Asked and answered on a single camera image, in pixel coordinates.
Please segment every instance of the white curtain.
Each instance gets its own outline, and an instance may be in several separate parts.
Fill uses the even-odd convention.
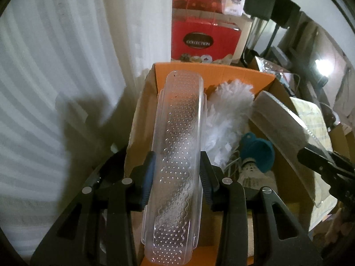
[[[171,0],[11,0],[0,17],[0,226],[26,260],[128,142],[144,77],[170,61]]]

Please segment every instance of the fluffy white duster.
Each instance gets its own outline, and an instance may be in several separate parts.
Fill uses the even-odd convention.
[[[225,82],[208,99],[205,151],[212,165],[224,169],[238,146],[252,110],[252,88],[240,80]]]

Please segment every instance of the transparent plastic lid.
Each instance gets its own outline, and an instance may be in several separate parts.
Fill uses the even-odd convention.
[[[156,170],[142,229],[144,254],[156,264],[184,265],[197,246],[204,101],[203,79],[187,71],[171,72],[159,95],[152,147]]]
[[[329,196],[330,186],[302,165],[298,151],[311,144],[331,163],[333,159],[305,123],[272,94],[262,91],[254,100],[250,120],[267,136],[293,168],[316,207]]]

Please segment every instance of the clear plastic packaging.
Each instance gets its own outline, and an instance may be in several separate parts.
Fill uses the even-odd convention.
[[[311,144],[316,146],[329,162],[334,163],[323,145],[296,114],[268,92],[262,91],[255,99],[250,120],[280,151],[299,177],[315,206],[320,207],[329,196],[330,186],[318,173],[302,165],[297,159],[297,153]]]
[[[156,171],[142,229],[144,254],[156,264],[184,265],[197,246],[204,104],[200,75],[174,71],[167,76],[158,101],[152,147]]]

